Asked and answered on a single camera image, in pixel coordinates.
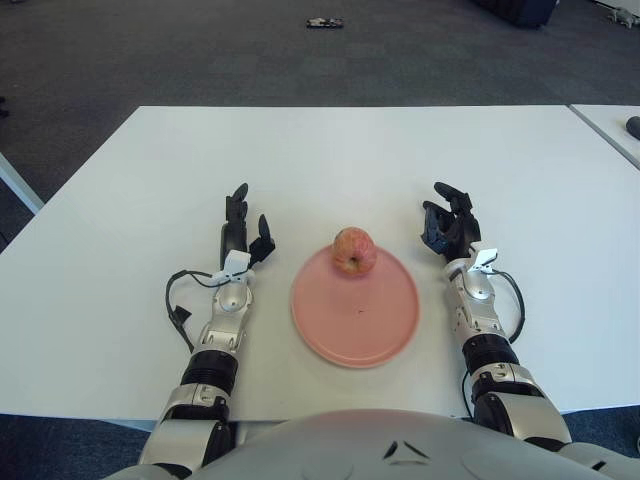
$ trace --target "gray carpet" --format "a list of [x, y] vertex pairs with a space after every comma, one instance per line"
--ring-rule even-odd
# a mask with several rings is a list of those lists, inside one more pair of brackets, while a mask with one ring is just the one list
[[[346, 28], [307, 31], [315, 16]], [[535, 31], [468, 0], [0, 0], [0, 151], [46, 201], [138, 105], [640, 104], [640, 30], [605, 16], [562, 0]], [[0, 232], [30, 217], [0, 182]], [[567, 421], [634, 453], [637, 408]], [[0, 417], [0, 477], [99, 478], [145, 438]]]

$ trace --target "red apple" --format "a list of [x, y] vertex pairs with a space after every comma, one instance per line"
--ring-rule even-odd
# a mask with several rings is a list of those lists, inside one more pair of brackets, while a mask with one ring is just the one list
[[378, 249], [367, 232], [347, 227], [336, 235], [331, 247], [336, 267], [348, 275], [362, 275], [371, 270], [378, 259]]

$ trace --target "table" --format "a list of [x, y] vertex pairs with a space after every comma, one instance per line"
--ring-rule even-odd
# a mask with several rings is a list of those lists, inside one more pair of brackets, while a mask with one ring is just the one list
[[640, 140], [627, 131], [627, 120], [640, 116], [640, 106], [571, 105], [570, 108], [613, 148], [640, 169]]
[[[420, 243], [437, 180], [471, 193], [528, 319], [515, 350], [563, 411], [640, 403], [640, 174], [562, 106], [139, 108], [0, 255], [0, 411], [155, 419], [189, 355], [163, 304], [182, 268], [217, 269], [224, 196], [250, 185], [277, 249], [231, 417], [277, 421], [363, 407], [464, 413], [444, 260]], [[421, 322], [388, 364], [327, 363], [297, 334], [289, 289], [343, 226], [368, 230], [413, 276]], [[500, 280], [506, 330], [517, 306]], [[209, 317], [210, 292], [174, 301]]]

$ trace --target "black cable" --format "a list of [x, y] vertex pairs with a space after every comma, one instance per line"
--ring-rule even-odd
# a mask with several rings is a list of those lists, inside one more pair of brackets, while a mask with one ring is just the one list
[[464, 382], [468, 376], [469, 376], [469, 370], [464, 372], [464, 376], [462, 377], [462, 385], [460, 386], [460, 389], [462, 390], [462, 399], [464, 400], [464, 408], [467, 409], [469, 418], [473, 418], [473, 415], [471, 415], [471, 409], [469, 408], [469, 402], [467, 402], [467, 392], [465, 391], [465, 388], [464, 388]]
[[516, 294], [516, 298], [518, 299], [518, 307], [520, 308], [520, 320], [518, 320], [518, 325], [516, 325], [516, 329], [514, 330], [513, 334], [509, 337], [509, 343], [514, 343], [520, 336], [520, 333], [522, 333], [522, 327], [524, 327], [525, 309], [524, 309], [524, 298], [522, 297], [522, 292], [520, 291], [520, 288], [518, 287], [518, 284], [516, 283], [514, 278], [507, 272], [496, 270], [494, 268], [493, 272], [484, 272], [484, 274], [500, 275], [507, 282], [509, 282], [509, 285], [511, 285], [511, 288], [513, 288], [513, 291]]
[[206, 273], [206, 272], [199, 272], [197, 270], [180, 270], [179, 272], [174, 273], [173, 275], [171, 275], [171, 277], [167, 281], [167, 286], [165, 288], [164, 302], [165, 302], [165, 305], [167, 307], [167, 314], [169, 315], [169, 320], [171, 320], [171, 324], [175, 327], [176, 331], [180, 334], [182, 339], [185, 341], [185, 343], [187, 344], [187, 347], [189, 347], [189, 351], [190, 352], [193, 352], [193, 343], [191, 343], [191, 340], [189, 340], [189, 335], [187, 335], [187, 332], [184, 329], [184, 322], [185, 322], [186, 318], [185, 319], [181, 319], [178, 316], [176, 310], [174, 310], [171, 307], [171, 301], [169, 300], [169, 293], [171, 292], [171, 287], [172, 287], [173, 283], [176, 280], [178, 280], [178, 279], [180, 279], [180, 278], [182, 278], [182, 277], [184, 277], [186, 275], [189, 275], [196, 282], [198, 282], [198, 284], [200, 284], [201, 286], [203, 286], [205, 288], [217, 288], [217, 287], [221, 287], [221, 286], [226, 285], [227, 283], [229, 283], [231, 281], [231, 277], [236, 277], [238, 275], [242, 275], [244, 273], [247, 273], [248, 271], [249, 271], [249, 269], [246, 269], [243, 272], [237, 272], [237, 273], [234, 273], [232, 275], [229, 275], [229, 278], [227, 278], [227, 280], [224, 280], [223, 282], [220, 282], [220, 283], [216, 283], [215, 285], [207, 285], [206, 283], [203, 283], [203, 282], [200, 281], [198, 276], [207, 277], [207, 278], [213, 277], [213, 275], [211, 275], [210, 273]]

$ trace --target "pink plate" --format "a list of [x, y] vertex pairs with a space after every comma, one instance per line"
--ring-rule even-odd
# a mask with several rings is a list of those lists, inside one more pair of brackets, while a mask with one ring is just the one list
[[366, 368], [397, 355], [413, 336], [420, 306], [409, 272], [386, 250], [363, 276], [340, 272], [331, 247], [313, 255], [298, 272], [291, 311], [307, 344], [339, 365]]

